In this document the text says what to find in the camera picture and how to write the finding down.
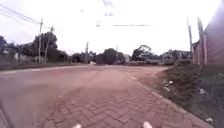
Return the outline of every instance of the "road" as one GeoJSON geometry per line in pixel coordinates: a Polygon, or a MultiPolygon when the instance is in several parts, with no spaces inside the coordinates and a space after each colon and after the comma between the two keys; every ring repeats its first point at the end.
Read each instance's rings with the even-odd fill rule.
{"type": "Polygon", "coordinates": [[[164,69],[77,66],[0,73],[0,97],[16,128],[71,128],[77,123],[84,128],[140,128],[146,120],[155,128],[209,127],[160,100],[130,75],[164,69]]]}

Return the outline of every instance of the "brick pavement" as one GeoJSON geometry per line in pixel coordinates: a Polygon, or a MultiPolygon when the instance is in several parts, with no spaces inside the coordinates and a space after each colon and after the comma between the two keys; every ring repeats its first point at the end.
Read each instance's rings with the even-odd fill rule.
{"type": "Polygon", "coordinates": [[[70,98],[50,102],[48,109],[52,111],[39,127],[72,128],[79,123],[83,128],[142,128],[149,121],[153,128],[212,128],[119,71],[102,73],[70,98]]]}

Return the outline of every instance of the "sky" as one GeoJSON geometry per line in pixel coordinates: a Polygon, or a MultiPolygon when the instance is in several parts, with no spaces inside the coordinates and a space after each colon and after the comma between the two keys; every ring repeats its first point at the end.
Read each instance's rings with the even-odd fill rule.
{"type": "MultiPolygon", "coordinates": [[[[105,1],[107,6],[103,0],[0,0],[0,4],[38,22],[43,18],[42,32],[54,26],[58,48],[69,54],[84,52],[89,42],[89,50],[97,53],[118,46],[118,51],[130,55],[140,45],[148,45],[156,54],[189,50],[186,17],[196,42],[197,16],[206,26],[220,4],[220,0],[105,1]],[[149,26],[114,26],[142,24],[149,26]]],[[[8,42],[32,42],[39,29],[39,24],[21,20],[0,6],[0,35],[8,42]]]]}

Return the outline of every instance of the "grass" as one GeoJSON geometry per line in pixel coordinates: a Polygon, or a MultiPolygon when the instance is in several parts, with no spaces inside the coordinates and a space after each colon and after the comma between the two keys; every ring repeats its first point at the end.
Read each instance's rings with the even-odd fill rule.
{"type": "Polygon", "coordinates": [[[160,82],[157,88],[162,95],[205,120],[212,118],[215,128],[223,128],[224,122],[224,67],[176,66],[165,71],[161,77],[164,81],[173,81],[164,89],[160,82]]]}

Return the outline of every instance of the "building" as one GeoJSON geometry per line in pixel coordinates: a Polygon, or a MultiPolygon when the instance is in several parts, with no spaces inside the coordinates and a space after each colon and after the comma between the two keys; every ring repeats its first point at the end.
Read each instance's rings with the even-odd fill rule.
{"type": "Polygon", "coordinates": [[[203,40],[193,44],[193,63],[224,65],[224,2],[202,33],[203,40]]]}

